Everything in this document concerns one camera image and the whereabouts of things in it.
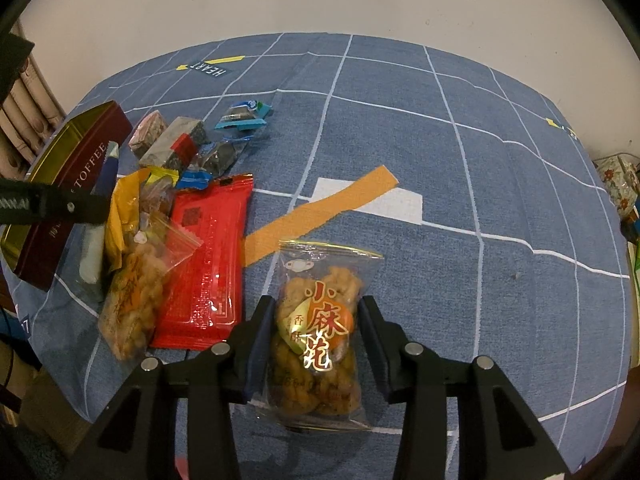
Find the pink white cake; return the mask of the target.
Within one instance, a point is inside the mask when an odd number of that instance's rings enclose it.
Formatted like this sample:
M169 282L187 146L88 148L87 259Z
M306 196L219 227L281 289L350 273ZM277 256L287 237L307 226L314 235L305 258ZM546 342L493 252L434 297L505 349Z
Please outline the pink white cake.
M140 159L149 151L149 148L167 127L167 122L159 110L153 110L151 113L146 114L137 128L134 129L134 133L128 142L128 146L134 156Z

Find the blue dark candy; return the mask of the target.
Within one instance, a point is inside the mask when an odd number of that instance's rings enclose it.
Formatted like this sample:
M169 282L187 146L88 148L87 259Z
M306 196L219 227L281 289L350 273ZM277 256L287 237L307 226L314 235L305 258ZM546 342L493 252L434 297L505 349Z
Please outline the blue dark candy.
M178 179L176 190L205 190L210 182L219 179L235 164L250 138L223 138L204 144Z

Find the floral fabric item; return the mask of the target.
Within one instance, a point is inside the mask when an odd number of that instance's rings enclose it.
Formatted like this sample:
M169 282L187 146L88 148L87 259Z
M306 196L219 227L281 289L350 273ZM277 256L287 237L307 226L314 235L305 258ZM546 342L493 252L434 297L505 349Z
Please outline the floral fabric item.
M597 173L622 220L639 219L639 178L634 165L622 155L597 159Z

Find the yellow snack packet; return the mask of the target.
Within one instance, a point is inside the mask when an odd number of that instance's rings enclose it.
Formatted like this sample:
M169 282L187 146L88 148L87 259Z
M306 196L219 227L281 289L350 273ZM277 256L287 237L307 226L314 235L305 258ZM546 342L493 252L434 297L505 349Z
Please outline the yellow snack packet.
M177 171L152 166L117 180L105 225L104 249L111 272L122 267L134 234L146 230L152 217L170 216L177 179Z

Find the red snack packet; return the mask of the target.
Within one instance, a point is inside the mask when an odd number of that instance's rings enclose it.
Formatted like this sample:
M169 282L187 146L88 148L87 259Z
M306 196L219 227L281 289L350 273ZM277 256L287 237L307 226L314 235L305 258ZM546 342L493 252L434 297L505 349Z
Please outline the red snack packet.
M253 188L251 174L238 174L177 194L171 220L202 244L169 274L152 348L205 350L242 321L241 242Z

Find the blue grid tablecloth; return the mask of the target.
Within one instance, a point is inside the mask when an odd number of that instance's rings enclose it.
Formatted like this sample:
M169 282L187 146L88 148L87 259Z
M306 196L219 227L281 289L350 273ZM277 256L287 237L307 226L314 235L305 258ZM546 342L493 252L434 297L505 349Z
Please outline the blue grid tablecloth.
M235 164L254 178L247 229L390 170L392 192L314 238L382 254L369 290L386 318L444 358L494 358L567 466L592 460L620 411L634 300L620 217L556 106L420 44L281 32L127 67L77 110L213 128L250 99L273 112Z

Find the dark blue snack packet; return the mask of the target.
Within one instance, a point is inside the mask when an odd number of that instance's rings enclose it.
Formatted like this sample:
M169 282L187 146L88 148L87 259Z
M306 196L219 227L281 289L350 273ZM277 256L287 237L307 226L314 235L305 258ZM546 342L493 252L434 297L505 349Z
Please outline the dark blue snack packet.
M89 285L99 284L104 251L105 225L111 208L111 197L117 181L119 145L110 141L107 144L104 162L92 196L98 204L98 220L88 224L82 239L79 263L79 278Z

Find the grey cake block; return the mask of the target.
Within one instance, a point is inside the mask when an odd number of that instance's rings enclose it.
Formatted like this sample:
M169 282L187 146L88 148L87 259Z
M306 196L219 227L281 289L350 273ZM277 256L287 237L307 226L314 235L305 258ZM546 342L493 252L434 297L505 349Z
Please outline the grey cake block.
M179 116L144 153L139 165L176 170L182 174L201 146L207 142L207 134L201 120Z

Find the light blue candy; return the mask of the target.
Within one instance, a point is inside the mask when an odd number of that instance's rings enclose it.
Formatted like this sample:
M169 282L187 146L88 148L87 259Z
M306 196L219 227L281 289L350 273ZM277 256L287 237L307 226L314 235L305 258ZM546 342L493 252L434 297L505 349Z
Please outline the light blue candy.
M271 112L272 107L262 101L242 101L231 105L218 120L215 128L253 131L267 125L266 118Z

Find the red gold toffee tin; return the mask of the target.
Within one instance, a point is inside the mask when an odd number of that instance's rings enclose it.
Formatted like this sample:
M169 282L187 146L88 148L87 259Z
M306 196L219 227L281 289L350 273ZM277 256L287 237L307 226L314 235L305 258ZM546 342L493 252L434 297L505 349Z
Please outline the red gold toffee tin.
M24 224L1 222L2 256L18 278L49 289L73 225L91 209L76 200L88 196L99 180L108 144L122 144L131 130L120 106L107 101L68 120L52 136L26 174L51 210Z

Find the clear fried twist snack bag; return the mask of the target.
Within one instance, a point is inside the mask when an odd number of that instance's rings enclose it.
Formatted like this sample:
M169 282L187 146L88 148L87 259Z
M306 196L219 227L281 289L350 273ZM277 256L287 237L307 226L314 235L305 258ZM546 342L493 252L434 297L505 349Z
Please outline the clear fried twist snack bag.
M358 302L384 257L352 246L282 240L265 409L293 429L367 430L354 339Z

